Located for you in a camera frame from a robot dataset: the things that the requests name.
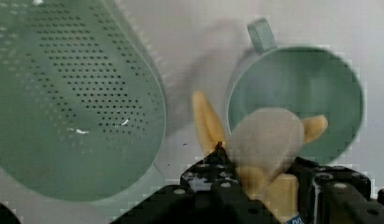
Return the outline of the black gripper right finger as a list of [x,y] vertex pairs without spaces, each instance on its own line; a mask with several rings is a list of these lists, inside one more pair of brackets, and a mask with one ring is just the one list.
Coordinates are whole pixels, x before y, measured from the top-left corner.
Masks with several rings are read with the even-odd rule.
[[305,224],[384,224],[384,189],[372,199],[368,176],[302,158],[289,173],[299,181],[298,211]]

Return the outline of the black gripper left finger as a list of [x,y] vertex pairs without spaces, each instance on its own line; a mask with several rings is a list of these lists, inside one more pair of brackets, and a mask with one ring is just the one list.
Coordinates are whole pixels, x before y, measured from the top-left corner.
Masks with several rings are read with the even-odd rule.
[[223,143],[110,224],[280,224],[242,189]]

